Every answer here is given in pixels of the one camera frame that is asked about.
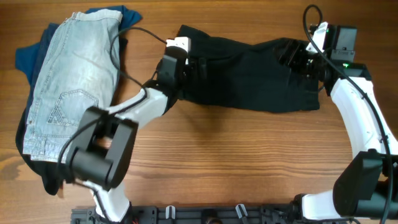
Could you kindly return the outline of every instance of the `jeans back pocket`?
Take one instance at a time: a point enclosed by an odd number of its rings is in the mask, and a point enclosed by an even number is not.
[[[61,93],[48,123],[65,126],[78,126],[87,108],[98,106],[98,99],[85,90],[72,90]]]

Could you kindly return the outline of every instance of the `folded black garment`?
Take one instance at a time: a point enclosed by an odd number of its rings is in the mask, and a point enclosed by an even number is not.
[[[181,100],[275,113],[319,109],[318,80],[291,72],[274,55],[274,48],[288,39],[249,45],[185,25],[178,36],[191,38],[195,76],[185,85]]]

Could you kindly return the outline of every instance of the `wooden table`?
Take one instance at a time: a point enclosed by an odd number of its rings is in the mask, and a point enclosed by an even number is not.
[[[14,0],[0,5],[0,223],[68,223],[70,209],[93,205],[87,190],[70,185],[65,199],[47,195],[40,177],[19,156],[14,138],[29,84],[14,68],[14,54],[16,48],[38,42],[49,22],[61,23],[72,12],[90,7],[121,4],[110,1]],[[302,13],[313,2],[326,21],[358,27],[356,61],[368,66],[379,106],[397,135],[396,1],[124,4],[143,15],[138,26],[164,39],[175,37],[186,24],[255,44],[279,37],[305,39]],[[144,82],[164,46],[142,32],[130,32],[127,38],[126,70]],[[125,82],[120,101],[137,91]],[[126,194],[133,205],[200,206],[287,203],[299,193],[331,189],[352,155],[339,111],[324,92],[320,104],[318,111],[272,114],[179,101],[139,132],[125,178]]]

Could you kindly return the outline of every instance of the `wooden surface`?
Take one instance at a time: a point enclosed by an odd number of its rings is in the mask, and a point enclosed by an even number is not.
[[[72,12],[90,7],[122,4],[109,1],[17,0],[0,5],[0,223],[68,223],[72,208],[93,205],[89,193],[79,187],[66,186],[65,199],[47,195],[40,177],[20,158],[14,138],[29,85],[14,68],[14,54],[16,48],[38,42],[49,22],[61,23]],[[279,37],[304,39],[302,13],[313,2],[328,22],[358,27],[356,61],[367,64],[379,106],[397,135],[396,1],[123,4],[143,15],[137,26],[164,39],[175,37],[186,24],[213,36],[255,44]],[[164,46],[142,32],[127,38],[126,69],[144,82]],[[137,90],[127,82],[120,101]],[[200,206],[287,203],[299,193],[331,189],[351,161],[351,149],[341,116],[324,92],[320,103],[318,111],[272,114],[179,101],[139,132],[125,179],[126,194],[133,205]]]

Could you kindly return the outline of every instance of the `light blue jeans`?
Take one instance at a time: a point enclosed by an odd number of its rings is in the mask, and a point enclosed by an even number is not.
[[[78,12],[55,31],[27,119],[24,154],[32,160],[56,162],[85,110],[111,104],[118,72],[109,50],[121,18],[119,11],[108,9]],[[112,55],[119,63],[118,39]]]

